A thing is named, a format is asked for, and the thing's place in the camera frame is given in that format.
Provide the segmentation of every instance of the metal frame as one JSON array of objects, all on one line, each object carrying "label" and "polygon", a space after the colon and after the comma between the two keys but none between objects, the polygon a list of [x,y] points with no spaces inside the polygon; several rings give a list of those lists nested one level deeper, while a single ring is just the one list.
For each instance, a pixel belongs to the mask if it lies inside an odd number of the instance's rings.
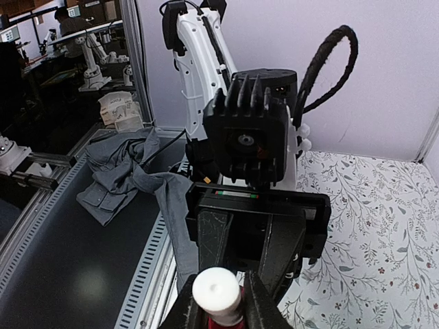
[{"label": "metal frame", "polygon": [[70,152],[67,154],[68,156],[74,156],[75,158],[79,158],[84,151],[88,141],[96,134],[98,130],[105,130],[104,124],[102,122],[95,123],[88,132],[83,135],[83,137],[76,143],[75,146],[72,147]]},{"label": "metal frame", "polygon": [[143,67],[141,54],[145,54],[146,50],[142,49],[143,40],[141,40],[142,26],[139,26],[137,20],[134,19],[138,14],[137,6],[133,2],[136,0],[121,1],[122,19],[124,21],[123,30],[125,32],[128,53],[130,54],[130,63],[132,67],[132,76],[134,84],[137,89],[137,95],[141,106],[143,120],[149,124],[154,124],[154,113],[152,112],[151,104],[148,100],[149,93],[147,67]]},{"label": "metal frame", "polygon": [[[158,135],[160,137],[169,137],[169,135],[174,136],[174,133],[159,132]],[[187,161],[186,156],[183,156],[178,172],[187,171],[188,166],[189,162]],[[158,328],[166,318],[166,315],[177,298],[176,262],[166,227],[163,231],[163,235],[155,235],[156,228],[160,227],[160,223],[163,225],[165,224],[161,213],[157,216],[156,223],[154,224],[151,235],[132,277],[130,288],[126,293],[125,300],[116,321],[115,329]],[[150,246],[151,243],[154,243],[154,235],[165,239],[165,241],[161,250],[157,251],[159,254],[151,255]],[[143,262],[145,262],[145,259],[151,263],[151,265],[144,264]],[[150,266],[147,273],[144,273],[146,271],[145,265]],[[147,276],[147,278],[150,279],[148,285],[141,285],[141,282],[137,282],[139,276]]]},{"label": "metal frame", "polygon": [[[76,158],[73,156],[61,156],[58,154],[46,153],[31,153],[26,160],[38,163],[40,165],[49,164],[55,167],[64,167],[70,169],[76,163]],[[33,186],[36,188],[43,188],[45,190],[54,191],[58,187],[58,181],[55,178],[46,178],[31,173],[23,173],[14,171],[10,176],[15,182],[24,186]]]},{"label": "metal frame", "polygon": [[27,16],[21,17],[20,19],[15,19],[14,20],[14,17],[12,17],[11,18],[11,25],[12,24],[22,23],[24,21],[27,21],[28,19],[34,19],[35,17],[47,14],[48,12],[54,12],[57,9],[58,9],[58,6],[47,8],[47,9],[44,9],[44,10],[40,10],[39,12],[35,12],[34,10],[30,10],[29,12],[25,13],[25,14],[28,14]]},{"label": "metal frame", "polygon": [[52,45],[56,45],[58,43],[62,43],[62,42],[66,42],[68,40],[77,38],[78,36],[83,36],[83,35],[87,35],[90,33],[97,33],[97,32],[101,32],[101,31],[106,31],[110,28],[116,28],[119,27],[120,25],[123,25],[123,21],[115,21],[115,22],[110,22],[110,23],[105,23],[102,25],[98,25],[98,26],[94,26],[94,27],[90,27],[89,29],[83,29],[82,31],[73,33],[73,34],[69,34],[68,36],[63,36],[62,38],[53,40],[49,42],[49,46]]}]

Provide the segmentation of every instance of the black conveyor belt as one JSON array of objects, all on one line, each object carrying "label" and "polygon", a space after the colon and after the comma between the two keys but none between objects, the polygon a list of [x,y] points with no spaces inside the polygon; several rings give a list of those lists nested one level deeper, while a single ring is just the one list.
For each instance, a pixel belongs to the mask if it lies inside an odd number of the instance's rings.
[{"label": "black conveyor belt", "polygon": [[[184,145],[160,154],[151,171],[180,161]],[[114,327],[158,205],[138,193],[103,228],[75,199],[91,182],[84,166],[66,190],[69,202],[38,231],[0,300],[0,328]]]}]

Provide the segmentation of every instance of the floral tablecloth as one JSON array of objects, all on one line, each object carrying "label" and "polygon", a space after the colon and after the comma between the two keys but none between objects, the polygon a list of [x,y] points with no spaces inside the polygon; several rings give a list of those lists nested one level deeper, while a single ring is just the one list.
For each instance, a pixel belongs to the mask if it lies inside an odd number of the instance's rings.
[{"label": "floral tablecloth", "polygon": [[439,189],[421,164],[307,152],[298,190],[331,198],[322,258],[279,305],[295,329],[439,329]]}]

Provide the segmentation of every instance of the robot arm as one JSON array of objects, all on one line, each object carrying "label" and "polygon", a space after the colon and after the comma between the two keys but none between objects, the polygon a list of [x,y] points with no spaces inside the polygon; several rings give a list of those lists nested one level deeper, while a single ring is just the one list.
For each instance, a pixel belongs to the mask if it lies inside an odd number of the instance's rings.
[{"label": "robot arm", "polygon": [[101,64],[127,63],[130,61],[128,56],[118,56],[114,51],[107,54],[94,33],[88,34],[86,36],[86,41],[88,42],[86,46],[94,51]]},{"label": "robot arm", "polygon": [[55,40],[56,39],[56,30],[55,29],[50,29],[49,31],[47,31],[46,36],[44,37],[43,42],[40,44],[40,53],[41,55],[46,54],[47,51],[47,43],[50,40]]},{"label": "robot arm", "polygon": [[[87,70],[84,72],[85,84],[80,87],[80,91],[99,90],[111,81],[111,77],[102,76],[101,69],[93,57],[93,52],[101,64],[129,63],[130,61],[128,56],[118,56],[114,51],[107,54],[94,33],[79,36],[75,42],[81,46],[87,63]],[[130,75],[132,75],[132,70],[128,65],[123,69],[123,80],[126,86],[132,86]]]},{"label": "robot arm", "polygon": [[202,8],[200,15],[184,1],[169,3],[163,13],[165,43],[174,51],[187,100],[186,132],[191,141],[206,139],[203,109],[219,88],[227,91],[231,76],[237,72],[222,35],[221,18],[219,11],[210,8]]}]

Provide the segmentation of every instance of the white cap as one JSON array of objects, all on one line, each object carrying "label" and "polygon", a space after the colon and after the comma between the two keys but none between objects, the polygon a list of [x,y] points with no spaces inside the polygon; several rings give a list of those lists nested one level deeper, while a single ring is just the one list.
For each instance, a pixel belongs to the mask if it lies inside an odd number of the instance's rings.
[{"label": "white cap", "polygon": [[241,287],[236,276],[227,269],[211,267],[198,274],[192,295],[198,306],[220,326],[231,327],[243,319],[238,307]]}]

